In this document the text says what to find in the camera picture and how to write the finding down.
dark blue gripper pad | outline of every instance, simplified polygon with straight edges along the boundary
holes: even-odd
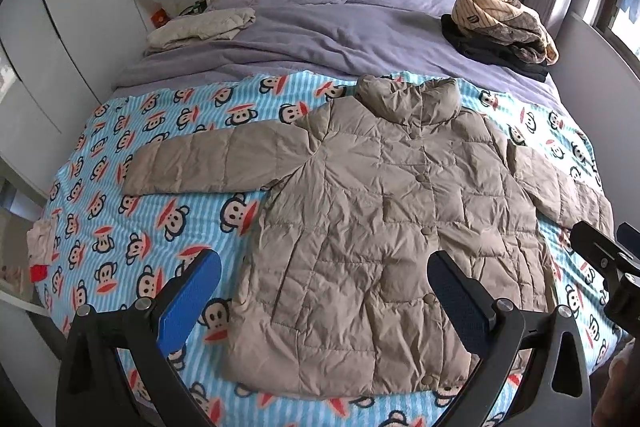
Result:
[[[484,358],[490,347],[492,322],[487,312],[492,313],[491,295],[481,283],[466,277],[449,254],[442,250],[429,256],[427,279],[465,349]]]
[[[222,263],[218,252],[202,250],[198,257],[203,255],[204,261],[194,267],[187,282],[178,290],[158,320],[158,347],[164,357],[184,346],[200,313],[220,282]]]

silver screw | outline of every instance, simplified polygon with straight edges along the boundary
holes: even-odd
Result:
[[[151,308],[151,299],[149,297],[141,297],[134,304],[137,310],[143,311]]]
[[[513,310],[513,303],[509,299],[498,299],[498,309],[501,312],[510,312]]]
[[[78,308],[76,315],[79,317],[86,317],[89,313],[91,313],[91,306],[89,306],[89,304],[83,304]]]
[[[560,314],[561,317],[564,317],[566,319],[568,319],[569,317],[571,317],[572,312],[571,312],[571,308],[569,308],[569,306],[565,306],[564,304],[558,306],[558,313]]]

